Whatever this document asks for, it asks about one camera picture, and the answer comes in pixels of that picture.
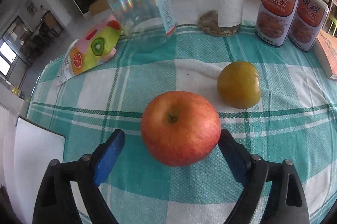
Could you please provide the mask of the clear jar gold lid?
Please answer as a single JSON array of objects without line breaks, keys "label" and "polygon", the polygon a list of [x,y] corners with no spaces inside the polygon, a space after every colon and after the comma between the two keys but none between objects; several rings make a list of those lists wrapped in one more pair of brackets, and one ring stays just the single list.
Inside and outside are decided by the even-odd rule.
[{"label": "clear jar gold lid", "polygon": [[171,0],[107,0],[131,45],[152,52],[176,40],[177,22]]}]

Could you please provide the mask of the right porridge can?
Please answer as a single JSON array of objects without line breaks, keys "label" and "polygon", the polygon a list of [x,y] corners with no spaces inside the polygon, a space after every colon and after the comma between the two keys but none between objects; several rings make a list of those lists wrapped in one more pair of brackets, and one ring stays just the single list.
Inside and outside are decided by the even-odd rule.
[{"label": "right porridge can", "polygon": [[289,30],[289,39],[301,50],[313,47],[329,11],[323,0],[299,0]]}]

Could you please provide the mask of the white cardboard box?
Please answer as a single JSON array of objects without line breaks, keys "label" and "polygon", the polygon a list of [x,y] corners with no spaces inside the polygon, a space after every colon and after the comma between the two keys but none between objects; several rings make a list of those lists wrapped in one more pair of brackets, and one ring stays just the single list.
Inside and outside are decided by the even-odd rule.
[{"label": "white cardboard box", "polygon": [[65,138],[1,107],[1,185],[15,215],[32,223],[38,190],[48,164],[63,161]]}]

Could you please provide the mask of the porridge can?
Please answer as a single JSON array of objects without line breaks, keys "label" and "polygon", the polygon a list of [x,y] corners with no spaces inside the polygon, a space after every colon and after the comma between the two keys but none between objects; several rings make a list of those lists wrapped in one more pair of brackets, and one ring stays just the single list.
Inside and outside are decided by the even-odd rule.
[{"label": "porridge can", "polygon": [[299,0],[289,30],[289,39],[301,50],[313,47],[329,11],[323,0]]},{"label": "porridge can", "polygon": [[255,33],[267,44],[281,47],[289,33],[299,0],[261,0]]}]

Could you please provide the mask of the red apple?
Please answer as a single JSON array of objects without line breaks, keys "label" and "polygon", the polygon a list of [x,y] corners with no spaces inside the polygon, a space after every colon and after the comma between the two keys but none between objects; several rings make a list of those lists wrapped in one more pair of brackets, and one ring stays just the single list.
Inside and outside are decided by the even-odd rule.
[{"label": "red apple", "polygon": [[150,154],[166,166],[188,166],[217,145],[221,122],[203,96],[186,91],[156,96],[142,114],[140,131]]}]

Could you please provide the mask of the brown cardboard box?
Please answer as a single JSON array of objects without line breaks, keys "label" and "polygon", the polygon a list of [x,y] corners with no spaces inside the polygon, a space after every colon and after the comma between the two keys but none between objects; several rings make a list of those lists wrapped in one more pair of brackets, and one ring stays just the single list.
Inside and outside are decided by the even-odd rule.
[{"label": "brown cardboard box", "polygon": [[89,12],[92,15],[97,15],[109,8],[106,0],[97,0],[89,6]]}]

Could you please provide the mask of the left porridge can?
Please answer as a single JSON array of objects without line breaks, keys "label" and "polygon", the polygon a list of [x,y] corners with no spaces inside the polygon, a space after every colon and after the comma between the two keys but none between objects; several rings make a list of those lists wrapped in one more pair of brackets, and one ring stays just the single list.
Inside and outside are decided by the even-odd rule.
[{"label": "left porridge can", "polygon": [[267,44],[281,47],[289,33],[299,0],[261,0],[255,33]]}]

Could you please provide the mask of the orange book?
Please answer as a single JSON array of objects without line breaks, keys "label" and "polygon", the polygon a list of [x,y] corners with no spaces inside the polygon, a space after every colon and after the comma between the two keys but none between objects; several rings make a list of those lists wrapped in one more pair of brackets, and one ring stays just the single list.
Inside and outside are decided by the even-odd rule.
[{"label": "orange book", "polygon": [[314,52],[330,80],[337,80],[337,38],[320,30],[313,46]]}]

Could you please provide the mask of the small yellow-green pear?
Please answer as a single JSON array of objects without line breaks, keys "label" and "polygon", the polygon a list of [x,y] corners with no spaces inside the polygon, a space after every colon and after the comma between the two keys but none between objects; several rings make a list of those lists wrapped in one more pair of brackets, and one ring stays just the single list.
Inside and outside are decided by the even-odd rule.
[{"label": "small yellow-green pear", "polygon": [[252,63],[236,61],[219,74],[217,91],[230,107],[248,109],[261,99],[258,71]]}]

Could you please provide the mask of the fruit print snack bag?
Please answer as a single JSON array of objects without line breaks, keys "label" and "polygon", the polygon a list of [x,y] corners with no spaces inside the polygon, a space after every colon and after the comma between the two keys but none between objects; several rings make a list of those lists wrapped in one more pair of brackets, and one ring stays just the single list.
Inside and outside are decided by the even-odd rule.
[{"label": "fruit print snack bag", "polygon": [[122,29],[111,15],[69,47],[56,79],[58,84],[110,61],[116,54]]}]

